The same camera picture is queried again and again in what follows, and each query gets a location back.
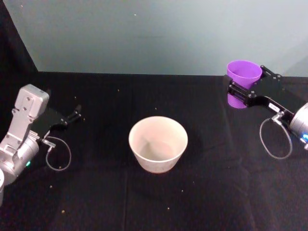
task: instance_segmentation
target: black fabric backdrop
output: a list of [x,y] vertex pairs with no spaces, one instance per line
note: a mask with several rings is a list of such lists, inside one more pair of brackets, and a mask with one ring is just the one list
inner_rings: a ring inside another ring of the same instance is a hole
[[[271,114],[260,107],[230,108],[227,79],[2,73],[1,137],[18,90],[27,83],[50,88],[49,106],[64,115],[82,104],[85,121],[53,134],[71,147],[68,170],[48,169],[42,146],[30,167],[5,188],[1,231],[307,230],[307,152],[293,138],[289,159],[268,156],[258,129]],[[308,78],[284,83],[308,100]],[[128,145],[130,128],[154,115],[179,121],[189,139],[176,166],[160,175],[144,171]],[[276,154],[288,151],[274,125],[264,127],[264,136]],[[66,164],[61,143],[51,161]]]

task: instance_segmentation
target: black tablecloth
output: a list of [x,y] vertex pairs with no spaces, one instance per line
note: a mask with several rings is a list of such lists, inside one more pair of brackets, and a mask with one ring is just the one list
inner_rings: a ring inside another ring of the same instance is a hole
[[[308,78],[283,82],[308,100]],[[52,134],[70,145],[68,170],[50,170],[41,146],[5,188],[1,231],[308,229],[308,153],[292,138],[289,159],[271,158],[259,126],[272,114],[261,107],[230,108],[224,77],[2,73],[1,137],[27,83],[51,89],[49,107],[64,115],[80,103],[85,121]],[[189,140],[176,166],[159,175],[144,171],[128,145],[130,128],[155,115],[180,122]],[[288,152],[279,127],[267,124],[264,137],[276,154]],[[57,142],[51,157],[64,166],[65,146]]]

